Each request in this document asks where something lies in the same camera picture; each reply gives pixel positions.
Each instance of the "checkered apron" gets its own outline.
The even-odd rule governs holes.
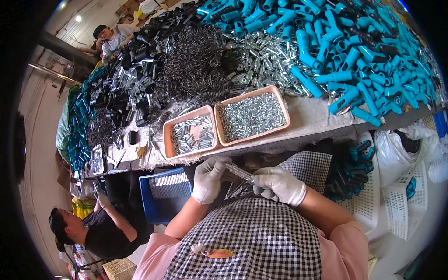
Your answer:
[[[322,193],[331,158],[299,152],[279,167]],[[289,206],[255,195],[251,185],[231,188],[182,239],[164,279],[321,279],[317,231]],[[234,256],[190,255],[190,246],[198,243],[203,250],[228,249]]]

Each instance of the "pink shirt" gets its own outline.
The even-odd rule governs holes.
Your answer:
[[[368,240],[357,222],[335,228],[330,239],[319,230],[322,280],[367,280]],[[175,256],[180,241],[153,233],[133,280],[162,279]]]

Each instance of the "pipe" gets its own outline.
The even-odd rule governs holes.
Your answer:
[[[67,82],[69,82],[69,83],[71,83],[73,85],[82,86],[82,83],[80,83],[78,81],[75,81],[72,78],[64,76],[64,75],[62,75],[62,74],[60,74],[60,73],[58,73],[58,72],[56,72],[54,70],[51,70],[51,69],[49,69],[49,68],[47,68],[45,66],[40,65],[40,64],[37,64],[37,63],[34,63],[34,62],[30,61],[28,63],[28,65],[33,67],[33,68],[35,68],[35,69],[37,69],[37,70],[39,70],[42,73],[46,73],[46,74],[48,74],[50,76],[53,76],[55,78],[59,78],[61,80],[67,81]]]

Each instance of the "white shirt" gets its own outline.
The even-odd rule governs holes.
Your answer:
[[[139,28],[129,24],[117,24],[112,30],[114,32],[113,38],[110,41],[103,41],[103,63],[107,61],[105,60],[106,57],[111,56],[120,44],[132,33],[137,32]]]

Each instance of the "black shirt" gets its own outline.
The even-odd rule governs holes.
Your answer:
[[[105,210],[90,213],[82,223],[89,227],[84,247],[103,259],[120,259],[131,255],[140,245],[148,242],[151,231],[142,215],[136,215],[123,205],[114,205],[137,230],[137,238],[130,242],[123,231],[116,227]]]

